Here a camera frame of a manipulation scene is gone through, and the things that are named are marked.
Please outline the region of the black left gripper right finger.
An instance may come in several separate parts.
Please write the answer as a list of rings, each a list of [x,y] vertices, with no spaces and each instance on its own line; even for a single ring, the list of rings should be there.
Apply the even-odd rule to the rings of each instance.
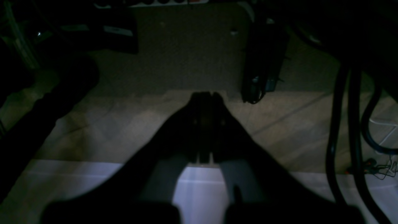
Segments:
[[[219,93],[213,106],[219,128],[213,156],[232,185],[226,224],[364,223],[357,207],[331,202],[298,182],[250,137]]]

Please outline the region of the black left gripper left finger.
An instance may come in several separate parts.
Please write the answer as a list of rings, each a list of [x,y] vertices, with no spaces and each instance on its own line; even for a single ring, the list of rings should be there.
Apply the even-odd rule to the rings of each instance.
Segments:
[[[191,144],[211,106],[211,93],[193,93],[113,176],[78,197],[48,205],[44,223],[179,224],[179,210],[172,204],[175,186],[187,164],[196,160],[197,147]]]

